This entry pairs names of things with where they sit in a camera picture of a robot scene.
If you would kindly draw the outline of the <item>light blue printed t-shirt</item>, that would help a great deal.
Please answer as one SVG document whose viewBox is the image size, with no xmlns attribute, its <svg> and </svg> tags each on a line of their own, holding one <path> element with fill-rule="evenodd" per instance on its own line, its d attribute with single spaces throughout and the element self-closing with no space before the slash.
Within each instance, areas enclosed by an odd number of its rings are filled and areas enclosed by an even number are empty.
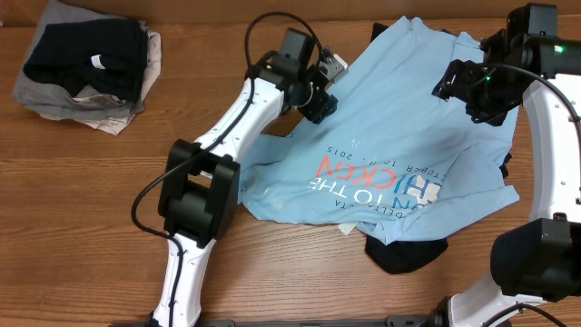
<svg viewBox="0 0 581 327">
<path fill-rule="evenodd" d="M 518 200 L 501 165 L 517 124 L 475 124 L 433 88 L 453 60 L 480 62 L 470 35 L 401 18 L 330 89 L 334 114 L 263 134 L 242 163 L 241 203 L 260 220 L 352 223 L 382 243 L 445 238 Z"/>
</svg>

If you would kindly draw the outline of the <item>black garment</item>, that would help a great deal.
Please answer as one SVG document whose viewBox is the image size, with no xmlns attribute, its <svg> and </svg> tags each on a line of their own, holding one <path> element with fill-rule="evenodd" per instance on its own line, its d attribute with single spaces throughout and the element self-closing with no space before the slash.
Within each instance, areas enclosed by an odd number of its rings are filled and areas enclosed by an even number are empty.
<svg viewBox="0 0 581 327">
<path fill-rule="evenodd" d="M 466 33 L 403 17 L 366 52 L 376 66 L 364 88 L 372 116 L 363 130 L 379 191 L 378 219 L 362 227 L 366 252 L 388 273 L 410 273 L 445 252 L 449 235 L 518 201 L 501 173 L 517 113 L 499 127 L 473 124 L 459 100 L 431 94 L 452 60 L 481 62 Z"/>
</svg>

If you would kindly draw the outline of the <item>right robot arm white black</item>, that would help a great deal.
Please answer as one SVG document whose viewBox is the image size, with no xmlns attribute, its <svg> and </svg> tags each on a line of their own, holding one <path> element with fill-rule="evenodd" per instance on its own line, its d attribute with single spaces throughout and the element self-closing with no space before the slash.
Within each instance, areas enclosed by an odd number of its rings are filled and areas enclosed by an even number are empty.
<svg viewBox="0 0 581 327">
<path fill-rule="evenodd" d="M 533 145 L 529 220 L 498 236 L 489 272 L 402 326 L 506 326 L 524 310 L 580 294 L 580 44 L 557 34 L 554 5 L 511 11 L 484 39 L 482 63 L 455 60 L 433 89 L 455 97 L 476 124 L 498 126 L 522 105 Z"/>
</svg>

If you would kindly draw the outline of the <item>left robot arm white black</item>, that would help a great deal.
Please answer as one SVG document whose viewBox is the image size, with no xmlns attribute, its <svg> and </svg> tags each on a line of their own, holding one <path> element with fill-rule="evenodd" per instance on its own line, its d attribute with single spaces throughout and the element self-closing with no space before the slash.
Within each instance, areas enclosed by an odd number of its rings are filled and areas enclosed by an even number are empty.
<svg viewBox="0 0 581 327">
<path fill-rule="evenodd" d="M 282 46 L 248 69 L 243 87 L 223 117 L 205 134 L 172 146 L 158 213 L 168 260 L 161 299 L 148 326 L 195 326 L 202 314 L 202 285 L 212 248 L 228 229 L 238 204 L 241 160 L 259 134 L 283 110 L 296 107 L 318 124 L 337 108 L 326 89 L 348 72 L 328 47 L 315 64 L 314 35 L 290 28 Z"/>
</svg>

